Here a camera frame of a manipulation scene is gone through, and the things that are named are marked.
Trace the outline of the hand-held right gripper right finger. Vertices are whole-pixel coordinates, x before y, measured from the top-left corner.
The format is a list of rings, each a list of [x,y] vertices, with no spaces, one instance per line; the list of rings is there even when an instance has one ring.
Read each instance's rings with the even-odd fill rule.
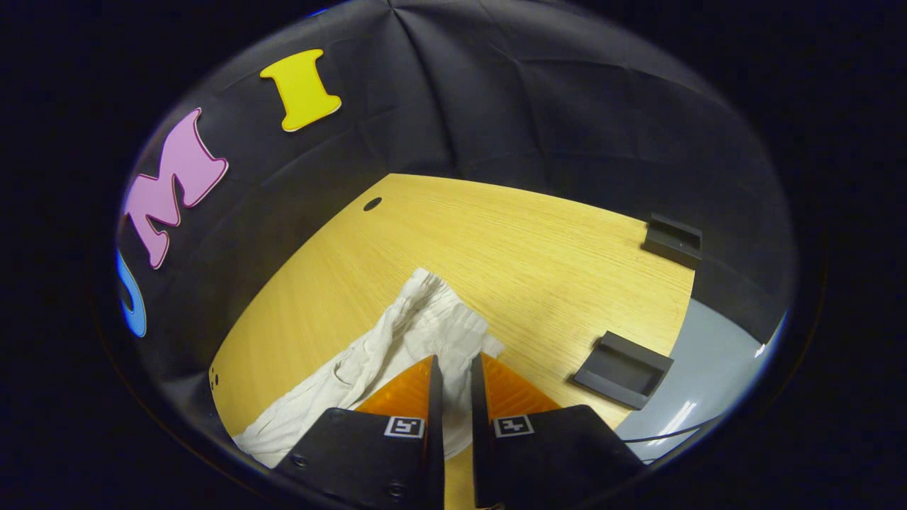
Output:
[[[493,356],[472,361],[474,504],[579,509],[644,462],[586,404],[563,407]]]

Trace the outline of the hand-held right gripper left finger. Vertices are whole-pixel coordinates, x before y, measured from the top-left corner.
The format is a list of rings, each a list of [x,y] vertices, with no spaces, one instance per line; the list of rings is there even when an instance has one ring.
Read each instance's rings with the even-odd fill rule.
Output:
[[[437,356],[411,365],[357,409],[326,409],[276,472],[337,509],[443,508]]]

